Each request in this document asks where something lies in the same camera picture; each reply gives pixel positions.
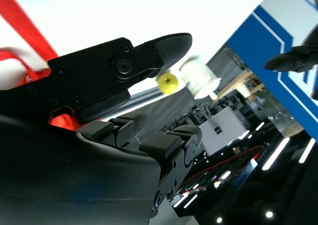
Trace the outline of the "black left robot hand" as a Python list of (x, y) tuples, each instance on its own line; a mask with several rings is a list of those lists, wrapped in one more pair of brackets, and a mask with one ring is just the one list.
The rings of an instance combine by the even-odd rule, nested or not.
[(276, 72), (305, 72), (318, 63), (318, 25), (308, 34), (301, 46), (268, 60), (264, 68)]

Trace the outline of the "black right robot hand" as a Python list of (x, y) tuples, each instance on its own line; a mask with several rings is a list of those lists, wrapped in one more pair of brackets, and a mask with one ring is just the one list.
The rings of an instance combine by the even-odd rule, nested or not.
[(202, 132), (179, 126), (130, 149), (147, 116), (103, 117), (191, 45), (189, 33), (136, 47), (119, 38), (52, 59), (47, 77), (1, 91), (1, 224), (147, 225), (186, 177)]

